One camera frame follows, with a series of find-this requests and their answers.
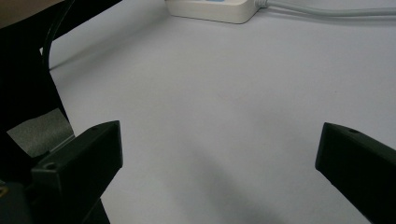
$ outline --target white power strip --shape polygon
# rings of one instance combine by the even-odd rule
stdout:
[[[259,9],[255,0],[165,0],[173,16],[244,23]]]

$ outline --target cable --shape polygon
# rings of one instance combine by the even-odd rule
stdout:
[[[257,7],[280,7],[292,11],[323,17],[368,17],[368,16],[396,16],[396,7],[328,10],[313,7],[304,7],[294,3],[277,0],[256,0]]]
[[[44,45],[43,45],[43,65],[45,68],[47,68],[47,70],[50,70],[50,47],[52,45],[52,41],[55,38],[56,32],[61,26],[64,17],[66,16],[70,7],[73,6],[74,2],[75,0],[65,0],[64,7],[58,13],[54,22],[49,28],[49,32],[47,34],[46,40],[44,41]]]

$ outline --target white surface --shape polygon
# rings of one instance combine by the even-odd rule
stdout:
[[[112,224],[369,223],[314,164],[325,121],[396,147],[396,20],[296,15],[235,25],[124,0],[55,41],[75,133],[121,123],[124,167],[103,196]]]

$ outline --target black plastic part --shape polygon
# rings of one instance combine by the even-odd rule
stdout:
[[[396,151],[325,123],[316,168],[374,224],[396,223]]]
[[[49,28],[49,32],[47,34],[46,40],[43,45],[43,65],[48,70],[50,70],[50,47],[52,45],[52,41],[58,32],[59,27],[62,24],[67,12],[70,10],[70,7],[73,6],[75,0],[65,0],[64,6],[55,17],[54,22],[52,23],[51,27]]]
[[[0,186],[0,223],[33,224],[22,184],[7,183]]]
[[[84,224],[110,224],[110,220],[108,220],[102,200],[99,200],[96,206],[92,209]]]
[[[55,38],[114,6],[120,0],[76,0]],[[18,124],[60,108],[61,98],[48,67],[42,64],[43,47],[56,15],[64,2],[34,16],[0,29],[0,179],[27,186],[30,169],[36,164],[7,135]]]
[[[120,123],[90,128],[32,169],[37,223],[83,223],[122,166]]]

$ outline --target white cable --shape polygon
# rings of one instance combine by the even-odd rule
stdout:
[[[257,7],[281,7],[292,11],[323,17],[367,17],[367,16],[396,16],[396,7],[328,10],[313,7],[304,7],[294,3],[277,0],[256,0]]]

